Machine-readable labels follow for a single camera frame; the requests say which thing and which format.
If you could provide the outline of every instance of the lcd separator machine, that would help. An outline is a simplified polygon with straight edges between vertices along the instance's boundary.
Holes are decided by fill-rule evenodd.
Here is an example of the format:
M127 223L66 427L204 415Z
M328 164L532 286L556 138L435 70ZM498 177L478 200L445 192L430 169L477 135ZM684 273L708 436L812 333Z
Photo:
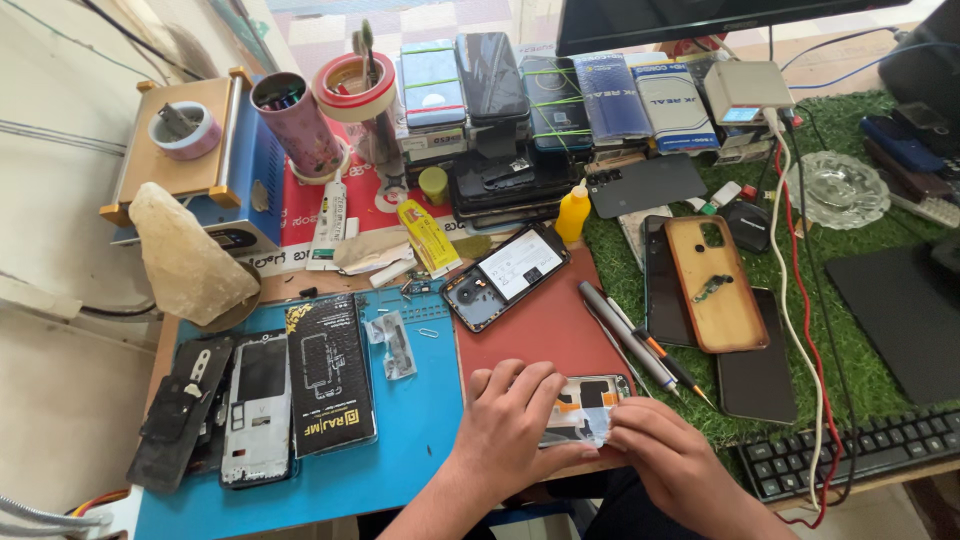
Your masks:
M220 79L137 85L143 96L127 155L112 201L100 208L100 215L117 226L112 245L140 241L127 208L140 185L149 181L184 203L233 257L279 249L284 153L251 104L251 88L242 67ZM220 120L220 142L206 154L174 159L151 139L151 120L165 104L177 102L203 104L214 121Z

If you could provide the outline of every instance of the orange phone case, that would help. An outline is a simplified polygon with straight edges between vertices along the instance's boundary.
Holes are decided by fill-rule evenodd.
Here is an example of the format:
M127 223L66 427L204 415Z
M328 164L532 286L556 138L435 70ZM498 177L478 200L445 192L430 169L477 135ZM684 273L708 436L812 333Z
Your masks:
M721 242L714 242L713 247L702 229L707 224L719 229ZM766 347L770 336L727 222L715 215L675 217L663 229L700 348L705 353L718 354ZM731 276L733 281L720 285L705 300L694 302L713 276Z

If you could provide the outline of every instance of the blue phone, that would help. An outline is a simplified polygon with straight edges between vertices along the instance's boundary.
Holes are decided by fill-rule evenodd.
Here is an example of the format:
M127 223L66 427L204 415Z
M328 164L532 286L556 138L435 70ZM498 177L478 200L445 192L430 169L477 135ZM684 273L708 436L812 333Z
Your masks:
M907 170L931 173L944 168L943 160L934 156L893 118L864 116L860 120L860 129Z

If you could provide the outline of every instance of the computer monitor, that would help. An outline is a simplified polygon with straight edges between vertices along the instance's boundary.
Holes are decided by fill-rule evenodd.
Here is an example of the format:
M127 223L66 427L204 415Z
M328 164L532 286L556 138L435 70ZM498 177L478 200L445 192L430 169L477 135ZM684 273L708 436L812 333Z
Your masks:
M557 56L909 3L909 0L564 0Z

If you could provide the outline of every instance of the glass ashtray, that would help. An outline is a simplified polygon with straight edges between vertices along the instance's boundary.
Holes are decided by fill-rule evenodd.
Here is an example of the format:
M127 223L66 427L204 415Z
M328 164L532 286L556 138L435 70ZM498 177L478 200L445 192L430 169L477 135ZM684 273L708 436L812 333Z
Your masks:
M800 173L804 168L806 217L831 229L858 229L883 217L890 189L873 167L835 152L807 154L786 175L790 204L800 209Z

